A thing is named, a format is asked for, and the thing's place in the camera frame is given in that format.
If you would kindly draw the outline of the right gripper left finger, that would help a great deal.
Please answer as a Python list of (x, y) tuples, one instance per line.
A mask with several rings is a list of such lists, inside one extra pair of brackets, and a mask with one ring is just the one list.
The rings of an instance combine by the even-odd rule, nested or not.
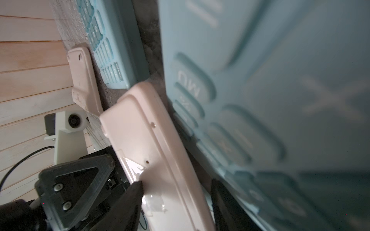
[(136, 231), (139, 225), (143, 195), (142, 182), (133, 182), (112, 209), (91, 230)]

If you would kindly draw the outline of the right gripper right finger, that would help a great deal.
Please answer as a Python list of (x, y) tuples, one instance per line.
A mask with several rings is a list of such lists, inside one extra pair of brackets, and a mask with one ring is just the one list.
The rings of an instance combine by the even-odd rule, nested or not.
[(212, 180), (211, 198), (217, 231), (254, 230), (254, 222), (219, 180)]

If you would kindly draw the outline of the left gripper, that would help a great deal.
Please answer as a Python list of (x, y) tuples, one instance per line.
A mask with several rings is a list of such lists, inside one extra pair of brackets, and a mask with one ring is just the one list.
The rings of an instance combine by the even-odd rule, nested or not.
[(1, 206), (3, 231), (92, 231), (129, 184), (112, 147), (43, 170), (38, 198)]

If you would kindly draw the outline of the small teal calculator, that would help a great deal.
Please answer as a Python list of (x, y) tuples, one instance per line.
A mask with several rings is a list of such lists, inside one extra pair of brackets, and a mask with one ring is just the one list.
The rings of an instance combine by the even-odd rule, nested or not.
[(185, 148), (264, 231), (370, 228), (369, 1), (159, 1)]

